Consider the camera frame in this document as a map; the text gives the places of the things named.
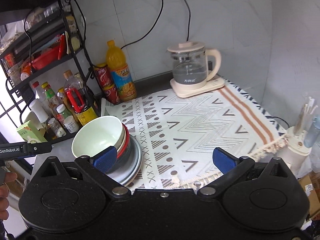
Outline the person's left hand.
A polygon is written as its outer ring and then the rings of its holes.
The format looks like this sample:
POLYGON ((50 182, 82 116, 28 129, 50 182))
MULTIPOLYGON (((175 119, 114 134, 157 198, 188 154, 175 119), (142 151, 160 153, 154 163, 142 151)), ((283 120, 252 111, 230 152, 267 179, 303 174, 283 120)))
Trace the person's left hand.
POLYGON ((0 201, 0 219, 7 220, 9 213, 7 211, 9 207, 9 188, 6 183, 15 181, 17 179, 17 174, 15 172, 7 172, 4 177, 4 184, 1 185, 1 201, 0 201))

